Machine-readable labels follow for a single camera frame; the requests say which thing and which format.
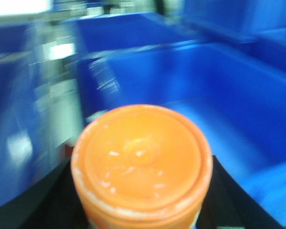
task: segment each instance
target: orange container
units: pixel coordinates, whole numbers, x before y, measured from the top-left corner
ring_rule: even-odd
[[[90,123],[71,171],[91,225],[100,229],[188,229],[212,174],[201,130],[183,115],[130,105]]]

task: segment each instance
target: jar lid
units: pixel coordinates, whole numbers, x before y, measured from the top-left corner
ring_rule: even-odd
[[[167,217],[202,201],[211,172],[211,150],[200,129],[155,105],[105,113],[86,127],[72,156],[81,194],[109,214],[132,219]]]

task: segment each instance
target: black surface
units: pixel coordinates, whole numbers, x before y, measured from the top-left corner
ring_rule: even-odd
[[[70,159],[0,208],[0,229],[87,229]],[[214,157],[211,185],[198,229],[283,229],[229,176]]]

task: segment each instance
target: blue crate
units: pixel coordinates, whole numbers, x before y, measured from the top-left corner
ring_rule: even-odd
[[[286,0],[185,0],[184,18],[197,28],[236,43],[286,26]]]
[[[259,34],[249,53],[286,72],[286,28]]]
[[[273,192],[286,198],[286,173],[268,176],[286,163],[286,73],[220,44],[193,44],[111,54],[90,74],[93,100],[102,102],[94,112],[148,103],[184,114],[233,178],[286,225]],[[271,182],[275,190],[263,189]]]
[[[75,37],[79,56],[91,52],[159,45],[197,38],[164,23],[156,13],[102,15],[71,19],[62,23]]]
[[[100,16],[64,21],[62,36],[72,36],[75,40],[77,61],[71,64],[77,76],[84,118],[92,114],[92,104],[100,102],[89,90],[95,82],[89,77],[88,66],[112,50],[148,49],[153,45],[174,42],[205,42],[199,33],[192,33],[182,26],[167,25],[156,13],[132,13],[118,16]]]
[[[39,22],[0,25],[0,206],[51,170],[40,29]]]

